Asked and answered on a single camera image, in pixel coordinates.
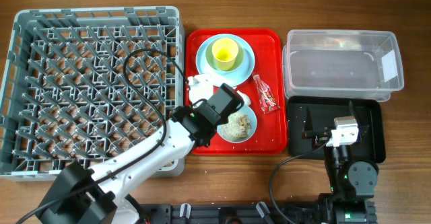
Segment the small light blue bowl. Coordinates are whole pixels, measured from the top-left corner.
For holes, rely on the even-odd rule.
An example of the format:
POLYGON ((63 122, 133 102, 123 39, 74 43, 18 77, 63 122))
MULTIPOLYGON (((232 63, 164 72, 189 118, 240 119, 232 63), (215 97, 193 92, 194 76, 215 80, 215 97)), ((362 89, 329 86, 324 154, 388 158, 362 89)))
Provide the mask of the small light blue bowl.
POLYGON ((230 143, 243 143, 243 142, 247 141, 248 139, 250 139, 254 135, 254 133, 257 129, 257 117, 256 117, 254 111, 249 106, 243 106, 237 112, 241 112, 241 113, 246 114, 248 116, 248 118, 251 121, 251 129, 250 129, 248 136, 245 139, 243 139, 242 141, 232 142, 232 141, 228 141, 226 138, 224 138, 221 135, 220 125, 219 125, 217 127, 217 133, 219 134, 219 136, 221 136, 221 138, 223 138, 223 140, 230 142, 230 143))

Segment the white napkin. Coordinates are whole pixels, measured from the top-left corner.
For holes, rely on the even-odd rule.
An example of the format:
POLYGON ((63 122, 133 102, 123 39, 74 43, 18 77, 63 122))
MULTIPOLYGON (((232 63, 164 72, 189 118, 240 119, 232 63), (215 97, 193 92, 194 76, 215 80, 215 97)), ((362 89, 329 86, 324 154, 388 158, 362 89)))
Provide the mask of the white napkin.
POLYGON ((188 99, 193 107, 199 106, 203 100, 208 100, 221 86, 221 76, 210 73, 198 74, 187 77, 188 80, 188 99))

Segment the red snack wrapper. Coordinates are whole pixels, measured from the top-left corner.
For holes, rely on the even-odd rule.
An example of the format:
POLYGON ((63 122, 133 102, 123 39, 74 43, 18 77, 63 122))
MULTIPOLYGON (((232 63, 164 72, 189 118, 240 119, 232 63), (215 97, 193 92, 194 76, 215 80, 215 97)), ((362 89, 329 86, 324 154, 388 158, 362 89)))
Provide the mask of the red snack wrapper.
POLYGON ((268 114, 279 110, 280 106, 275 101, 271 88, 260 78, 259 74, 253 73, 252 76, 259 95, 259 104, 262 112, 268 114))

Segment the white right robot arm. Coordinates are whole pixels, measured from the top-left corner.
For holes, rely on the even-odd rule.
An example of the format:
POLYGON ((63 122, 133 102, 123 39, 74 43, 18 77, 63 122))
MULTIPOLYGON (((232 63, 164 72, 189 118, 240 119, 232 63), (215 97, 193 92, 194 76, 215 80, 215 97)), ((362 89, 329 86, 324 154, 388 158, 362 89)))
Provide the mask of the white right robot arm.
POLYGON ((333 121, 333 128, 315 131, 308 110, 302 131, 302 138, 311 139, 314 150, 323 148, 331 185, 330 194, 318 197, 316 222, 377 223, 375 205, 369 200, 374 197, 378 167, 370 160, 353 157, 351 152, 351 146, 360 139, 360 125, 353 114, 333 121))

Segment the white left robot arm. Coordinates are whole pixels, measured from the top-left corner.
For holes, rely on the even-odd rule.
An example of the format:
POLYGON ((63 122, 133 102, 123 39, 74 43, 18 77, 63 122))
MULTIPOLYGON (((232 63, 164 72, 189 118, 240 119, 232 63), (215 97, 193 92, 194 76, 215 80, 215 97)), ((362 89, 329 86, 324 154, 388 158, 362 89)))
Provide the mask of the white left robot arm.
POLYGON ((57 176, 35 213, 42 223, 136 223, 132 190, 168 163, 196 147, 206 147, 217 127, 244 106, 242 97, 222 84, 196 108, 175 108, 165 126, 126 152, 89 169, 68 165, 57 176))

